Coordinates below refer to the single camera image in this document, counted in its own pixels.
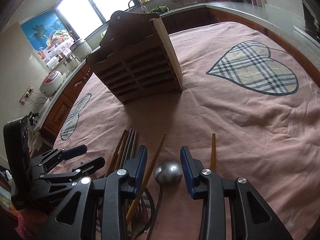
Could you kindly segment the brown wooden chopstick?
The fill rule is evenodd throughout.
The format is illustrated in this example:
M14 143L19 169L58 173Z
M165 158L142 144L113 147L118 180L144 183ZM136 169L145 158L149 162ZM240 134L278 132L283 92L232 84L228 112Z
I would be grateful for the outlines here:
M210 156L210 169L216 172L216 134L212 134L212 146L211 146L211 156Z

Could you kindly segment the metal ladle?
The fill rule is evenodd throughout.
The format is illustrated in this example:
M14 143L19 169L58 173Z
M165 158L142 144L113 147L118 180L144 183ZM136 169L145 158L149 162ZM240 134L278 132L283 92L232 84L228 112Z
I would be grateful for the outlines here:
M173 160L162 162L156 167L153 175L155 180L159 184L159 195L158 195L158 201L157 201L154 217L152 219L146 240L151 239L151 236L156 224L157 216L160 210L164 188L168 185L172 185L178 182L182 176L182 172L183 171L182 171L181 165L178 162Z

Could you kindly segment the light wooden chopstick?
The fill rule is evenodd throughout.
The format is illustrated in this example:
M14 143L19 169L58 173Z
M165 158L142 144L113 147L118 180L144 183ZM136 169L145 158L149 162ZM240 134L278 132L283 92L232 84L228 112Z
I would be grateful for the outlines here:
M155 165L156 165L156 162L157 162L157 159L158 159L158 157L159 157L159 154L160 154L160 152L161 152L161 150L162 150L162 147L163 147L164 141L165 141L165 139L166 139L166 136L167 136L166 133L164 133L164 134L162 135L161 140L160 140L160 142L159 142L159 145L157 146L156 152L155 152L155 154L154 154L151 162L149 163L148 168L146 169L146 172L145 172L145 174L144 174L144 178L143 178L143 181L142 181L142 185L141 185L141 188L140 188L140 192L139 192L139 194L137 195L136 199L132 202L132 204L131 204L131 206L130 206L127 214L126 214L126 222L127 222L127 225L130 224L131 219L132 219L132 217L133 217L133 215L134 215L134 213L135 213L135 210L136 210L136 208L137 208L137 206L138 206L138 204L139 204L139 201L140 201L140 199L141 199L141 197L142 197L142 194L143 194L143 192L144 192L144 190L145 190L145 188L146 188L146 186L147 186L147 184L148 184L148 182L149 182L149 179L150 179L151 174L152 174L152 172L153 172L153 169L154 169L154 167L155 167Z

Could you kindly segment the lower wooden base cabinets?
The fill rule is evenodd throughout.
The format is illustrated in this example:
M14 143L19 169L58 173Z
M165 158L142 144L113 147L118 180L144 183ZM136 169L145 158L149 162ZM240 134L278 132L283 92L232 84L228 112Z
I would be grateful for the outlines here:
M60 129L75 104L80 92L92 75L92 70L85 62L68 75L56 93L42 109L35 133L51 144L55 142Z

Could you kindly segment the bundle of dark chopsticks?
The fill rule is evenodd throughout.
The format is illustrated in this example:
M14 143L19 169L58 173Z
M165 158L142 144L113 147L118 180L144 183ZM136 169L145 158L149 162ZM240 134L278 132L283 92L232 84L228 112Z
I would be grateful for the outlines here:
M135 147L137 141L138 131L130 128L125 129L116 145L116 149L112 153L110 162L107 165L104 178L109 176L112 172L124 167L127 160L132 159L135 155Z

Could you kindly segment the white red rice cooker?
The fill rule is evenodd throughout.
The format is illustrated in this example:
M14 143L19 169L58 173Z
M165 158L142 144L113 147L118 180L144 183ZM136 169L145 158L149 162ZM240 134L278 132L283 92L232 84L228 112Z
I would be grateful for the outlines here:
M62 74L59 71L55 70L55 71L51 72L42 81L39 90L44 96L49 98L55 94L55 92L62 85L62 83L63 83Z

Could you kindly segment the pink heart-patterned tablecloth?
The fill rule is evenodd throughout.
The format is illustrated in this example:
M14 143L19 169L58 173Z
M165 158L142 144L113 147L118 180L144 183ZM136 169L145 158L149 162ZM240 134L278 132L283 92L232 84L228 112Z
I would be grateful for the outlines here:
M180 93L122 104L95 75L81 91L55 146L86 145L56 173L101 156L110 161L127 128L152 158L178 160L187 146L210 166L217 137L217 173L243 176L294 239L319 217L319 87L283 48L243 24L223 22L170 35L183 74Z

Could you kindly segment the small white blender jug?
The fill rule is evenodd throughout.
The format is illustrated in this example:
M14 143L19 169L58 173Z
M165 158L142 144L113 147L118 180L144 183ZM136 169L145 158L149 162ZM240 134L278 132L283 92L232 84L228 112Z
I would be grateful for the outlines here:
M63 62L63 65L69 70L72 71L74 70L78 64L81 62L81 60L71 54L69 57L65 58L65 61Z

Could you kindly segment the white electric pot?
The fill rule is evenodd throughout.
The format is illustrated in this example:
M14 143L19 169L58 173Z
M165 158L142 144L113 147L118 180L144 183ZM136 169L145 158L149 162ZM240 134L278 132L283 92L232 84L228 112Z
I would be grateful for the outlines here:
M85 59L92 52L92 48L86 40L80 38L76 40L70 47L72 54L80 60Z

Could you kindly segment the tropical fruit poster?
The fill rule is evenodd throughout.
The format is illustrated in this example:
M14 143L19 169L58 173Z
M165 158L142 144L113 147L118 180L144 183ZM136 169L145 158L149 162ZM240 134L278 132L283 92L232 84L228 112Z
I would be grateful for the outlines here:
M21 24L27 39L47 63L62 52L69 53L74 38L58 18L54 10L49 10Z

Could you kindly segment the wooden utensil holder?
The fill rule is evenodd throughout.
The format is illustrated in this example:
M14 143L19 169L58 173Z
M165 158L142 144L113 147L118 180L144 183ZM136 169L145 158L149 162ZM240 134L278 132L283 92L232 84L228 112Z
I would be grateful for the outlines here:
M116 11L86 63L122 103L182 91L180 63L159 14Z

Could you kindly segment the chrome sink faucet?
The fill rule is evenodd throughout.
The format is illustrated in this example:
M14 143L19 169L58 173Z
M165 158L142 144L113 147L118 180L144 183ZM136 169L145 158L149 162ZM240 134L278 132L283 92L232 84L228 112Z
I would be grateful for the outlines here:
M146 6L141 2L141 0L130 0L128 2L128 7L129 7L129 10L131 10L133 7L137 7L137 6L140 6L142 12L144 13L148 13L148 9L146 8Z

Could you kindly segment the green vegetables pile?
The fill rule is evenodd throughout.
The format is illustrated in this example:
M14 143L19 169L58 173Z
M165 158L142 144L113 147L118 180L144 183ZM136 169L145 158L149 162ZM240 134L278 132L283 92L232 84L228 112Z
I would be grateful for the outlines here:
M165 14L167 12L171 12L171 10L166 6L166 5L160 5L153 7L152 9L149 10L149 13L157 13L159 15Z

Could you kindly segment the wall power socket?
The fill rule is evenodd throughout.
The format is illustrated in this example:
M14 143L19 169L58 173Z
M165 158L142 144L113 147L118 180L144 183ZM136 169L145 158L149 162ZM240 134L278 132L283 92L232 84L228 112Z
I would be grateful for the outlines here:
M27 90L25 91L25 93L22 95L22 97L20 98L19 102L24 105L26 103L26 101L28 100L29 96L33 93L34 91L34 87L32 85L30 85Z

